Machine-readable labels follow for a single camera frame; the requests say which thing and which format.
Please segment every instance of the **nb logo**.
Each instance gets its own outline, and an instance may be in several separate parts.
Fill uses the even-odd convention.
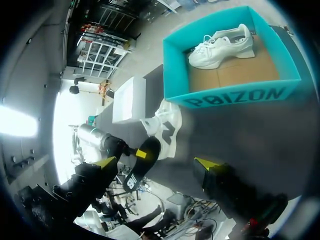
[[[130,179],[128,180],[128,182],[126,183],[126,185],[129,187],[129,189],[132,189],[136,183],[137,183],[137,179],[136,179],[135,175],[132,175],[130,177]]]

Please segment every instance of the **black insole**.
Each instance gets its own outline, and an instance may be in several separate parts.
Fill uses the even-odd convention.
[[[123,182],[123,189],[126,192],[137,190],[140,181],[156,163],[161,151],[161,144],[157,138],[151,136],[144,141],[139,149],[145,152],[146,156],[145,158],[140,156],[136,157],[136,163],[133,169]]]

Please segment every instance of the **shoe box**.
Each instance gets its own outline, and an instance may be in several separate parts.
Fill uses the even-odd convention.
[[[252,33],[253,58],[229,57],[216,69],[188,62],[204,35],[245,24]],[[288,49],[252,8],[240,6],[201,18],[163,40],[164,98],[188,108],[286,99],[301,82]]]

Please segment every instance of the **wall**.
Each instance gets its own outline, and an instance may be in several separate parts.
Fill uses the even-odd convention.
[[[100,77],[93,76],[83,76],[81,74],[74,74],[75,69],[79,69],[79,67],[67,66],[63,72],[63,79],[65,80],[75,80],[75,78],[85,77],[87,82],[100,84],[104,79]]]
[[[60,114],[63,115],[64,122],[67,125],[86,123],[88,116],[95,116],[97,108],[102,106],[103,98],[97,94],[98,84],[79,82],[80,93],[72,94],[69,92],[69,88],[74,85],[74,81],[63,80],[60,89],[58,108],[60,108]]]

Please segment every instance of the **ceiling light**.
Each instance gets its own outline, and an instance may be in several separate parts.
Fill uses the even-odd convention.
[[[22,112],[0,106],[0,133],[17,137],[32,137],[38,132],[37,120]]]

